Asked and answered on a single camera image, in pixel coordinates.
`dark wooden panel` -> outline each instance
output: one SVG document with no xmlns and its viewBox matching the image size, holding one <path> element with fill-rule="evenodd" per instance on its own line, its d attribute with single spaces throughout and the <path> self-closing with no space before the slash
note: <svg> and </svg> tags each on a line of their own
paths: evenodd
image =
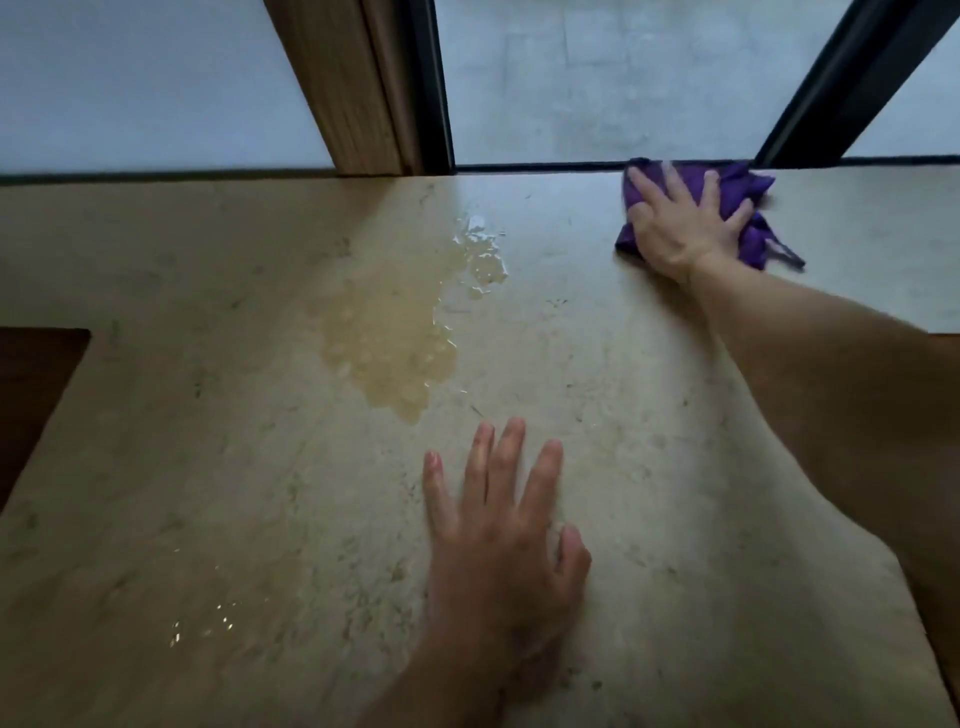
<svg viewBox="0 0 960 728">
<path fill-rule="evenodd" d="M 0 510 L 89 341 L 80 328 L 0 328 Z"/>
</svg>

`concrete wall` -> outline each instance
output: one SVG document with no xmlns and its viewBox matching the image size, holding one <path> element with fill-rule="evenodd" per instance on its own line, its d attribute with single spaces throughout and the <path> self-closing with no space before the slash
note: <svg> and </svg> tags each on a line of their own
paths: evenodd
<svg viewBox="0 0 960 728">
<path fill-rule="evenodd" d="M 261 0 L 0 3 L 0 173 L 329 167 Z"/>
</svg>

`forearm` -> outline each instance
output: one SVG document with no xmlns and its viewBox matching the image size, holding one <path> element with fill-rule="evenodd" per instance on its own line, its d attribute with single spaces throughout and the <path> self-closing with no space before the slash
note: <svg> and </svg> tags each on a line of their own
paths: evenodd
<svg viewBox="0 0 960 728">
<path fill-rule="evenodd" d="M 492 722 L 496 669 L 429 636 L 357 728 L 457 728 Z"/>
<path fill-rule="evenodd" d="M 955 360 L 908 324 L 721 255 L 705 255 L 690 283 L 814 485 L 901 558 L 955 568 Z"/>
</svg>

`fingers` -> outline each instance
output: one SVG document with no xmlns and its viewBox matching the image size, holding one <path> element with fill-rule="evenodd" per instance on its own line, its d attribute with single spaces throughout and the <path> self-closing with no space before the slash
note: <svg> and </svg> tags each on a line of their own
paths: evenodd
<svg viewBox="0 0 960 728">
<path fill-rule="evenodd" d="M 457 509 L 444 483 L 444 462 L 433 450 L 423 456 L 423 502 L 433 536 L 449 531 L 457 518 Z"/>
<path fill-rule="evenodd" d="M 710 212 L 720 212 L 720 175 L 715 169 L 708 169 L 704 175 L 704 194 L 700 198 L 700 207 Z"/>
<path fill-rule="evenodd" d="M 670 199 L 675 203 L 693 202 L 693 195 L 686 188 L 686 182 L 680 176 L 680 172 L 668 161 L 663 163 L 663 182 L 666 184 L 667 192 L 670 193 Z"/>
<path fill-rule="evenodd" d="M 520 499 L 522 513 L 536 530 L 546 529 L 557 498 L 557 481 L 564 465 L 564 446 L 559 440 L 547 440 L 534 463 Z"/>
<path fill-rule="evenodd" d="M 523 449 L 527 424 L 519 417 L 511 417 L 493 449 L 490 474 L 487 478 L 487 507 L 501 509 L 514 504 L 516 466 Z"/>
<path fill-rule="evenodd" d="M 567 607 L 573 608 L 584 598 L 584 586 L 593 557 L 580 538 L 580 531 L 565 525 L 560 532 L 560 558 L 557 562 L 557 578 L 561 595 Z"/>
<path fill-rule="evenodd" d="M 487 468 L 492 447 L 493 425 L 480 423 L 473 435 L 473 447 L 470 448 L 467 471 L 464 473 L 464 492 L 461 501 L 465 514 L 481 510 L 487 499 Z"/>
<path fill-rule="evenodd" d="M 655 182 L 640 172 L 636 167 L 631 167 L 627 170 L 627 178 L 634 184 L 634 187 L 636 187 L 636 190 L 643 196 L 643 199 L 651 206 L 657 207 L 662 203 L 668 202 L 667 196 L 663 194 L 663 190 L 657 187 Z"/>
<path fill-rule="evenodd" d="M 747 227 L 747 223 L 750 222 L 750 219 L 754 216 L 754 203 L 751 200 L 744 200 L 740 203 L 740 207 L 736 209 L 736 212 L 730 216 L 724 225 L 727 226 L 728 230 L 732 231 L 734 234 L 739 235 L 744 228 Z"/>
</svg>

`wrist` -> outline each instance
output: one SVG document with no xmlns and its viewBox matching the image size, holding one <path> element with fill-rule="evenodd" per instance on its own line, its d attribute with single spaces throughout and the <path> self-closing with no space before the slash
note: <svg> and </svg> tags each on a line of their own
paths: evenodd
<svg viewBox="0 0 960 728">
<path fill-rule="evenodd" d="M 513 668 L 509 649 L 492 636 L 431 628 L 420 639 L 411 660 L 429 666 L 444 680 L 477 692 L 496 692 Z"/>
<path fill-rule="evenodd" d="M 737 261 L 719 250 L 704 251 L 697 255 L 686 269 L 685 288 L 697 298 L 697 290 L 704 279 L 708 279 Z"/>
</svg>

